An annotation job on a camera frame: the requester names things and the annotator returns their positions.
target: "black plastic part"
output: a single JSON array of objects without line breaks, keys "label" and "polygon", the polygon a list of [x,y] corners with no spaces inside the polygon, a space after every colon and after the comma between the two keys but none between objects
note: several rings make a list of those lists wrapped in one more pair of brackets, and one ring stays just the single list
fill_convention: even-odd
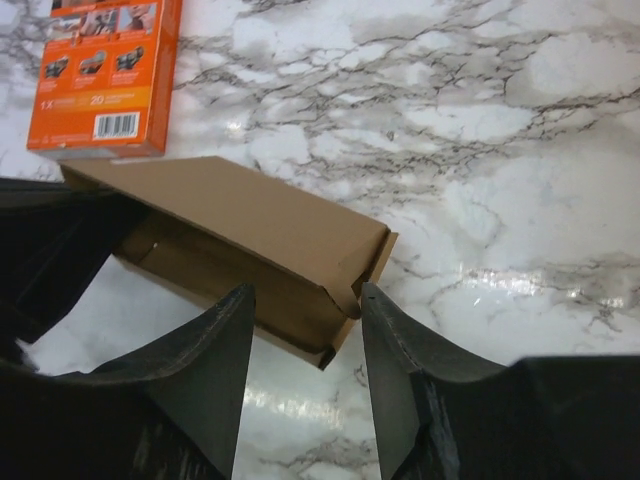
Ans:
[{"label": "black plastic part", "polygon": [[0,361],[1,477],[230,479],[254,310],[253,287],[238,287],[91,374]]},{"label": "black plastic part", "polygon": [[105,191],[0,179],[0,344],[34,342],[69,313],[148,212]]},{"label": "black plastic part", "polygon": [[640,358],[525,358],[503,367],[363,289],[382,479],[636,479]]}]

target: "product image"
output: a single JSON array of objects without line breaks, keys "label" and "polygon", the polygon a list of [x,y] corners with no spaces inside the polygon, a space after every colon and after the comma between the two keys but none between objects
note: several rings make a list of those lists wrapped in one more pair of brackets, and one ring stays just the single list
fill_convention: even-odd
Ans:
[{"label": "product image", "polygon": [[102,68],[102,65],[104,65],[106,58],[107,54],[100,50],[93,57],[80,62],[80,73],[82,75],[92,75],[97,73],[100,68]]},{"label": "product image", "polygon": [[55,62],[51,62],[44,67],[44,78],[58,78],[69,65],[69,57],[60,57]]},{"label": "product image", "polygon": [[27,148],[53,160],[162,155],[182,0],[56,7]]},{"label": "product image", "polygon": [[144,48],[141,46],[136,47],[134,50],[124,55],[118,55],[116,60],[116,70],[131,70],[136,66],[136,63],[140,61],[144,55]]}]

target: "box flap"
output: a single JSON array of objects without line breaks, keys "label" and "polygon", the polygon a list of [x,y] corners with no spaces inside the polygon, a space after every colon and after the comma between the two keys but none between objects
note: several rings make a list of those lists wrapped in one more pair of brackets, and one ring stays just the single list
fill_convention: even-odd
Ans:
[{"label": "box flap", "polygon": [[[384,239],[382,244],[380,245],[380,249],[378,254],[373,262],[373,268],[371,270],[371,274],[369,275],[369,281],[372,283],[377,283],[380,280],[380,276],[382,275],[382,270],[384,270],[384,266],[387,264],[389,257],[391,257],[391,251],[393,250],[396,241],[398,240],[398,234],[395,232],[389,232],[387,237]],[[344,343],[347,338],[347,335],[351,331],[354,325],[354,320],[347,319],[338,332],[338,334],[334,337],[331,345],[333,350],[337,352],[340,350],[340,347]]]},{"label": "box flap", "polygon": [[219,157],[61,163],[322,286],[359,317],[351,285],[387,236],[383,223]]}]

